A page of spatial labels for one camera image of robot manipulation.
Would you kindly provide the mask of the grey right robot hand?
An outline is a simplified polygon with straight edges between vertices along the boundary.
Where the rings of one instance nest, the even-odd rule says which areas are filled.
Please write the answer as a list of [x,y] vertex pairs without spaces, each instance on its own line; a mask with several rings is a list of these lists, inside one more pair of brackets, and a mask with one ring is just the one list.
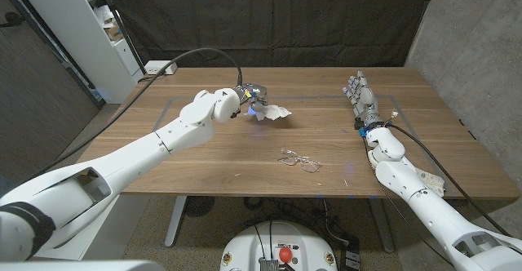
[[343,88],[343,92],[353,106],[356,115],[354,123],[356,130],[364,129],[368,131],[383,125],[383,120],[378,112],[378,102],[360,69],[355,77],[349,78],[348,86]]

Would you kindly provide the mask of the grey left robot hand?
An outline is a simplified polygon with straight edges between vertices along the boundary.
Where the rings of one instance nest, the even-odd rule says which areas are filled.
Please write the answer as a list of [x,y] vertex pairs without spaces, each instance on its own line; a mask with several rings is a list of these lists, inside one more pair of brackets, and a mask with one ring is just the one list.
[[244,83],[233,88],[239,97],[240,104],[248,104],[258,120],[263,120],[267,114],[267,89],[263,86]]

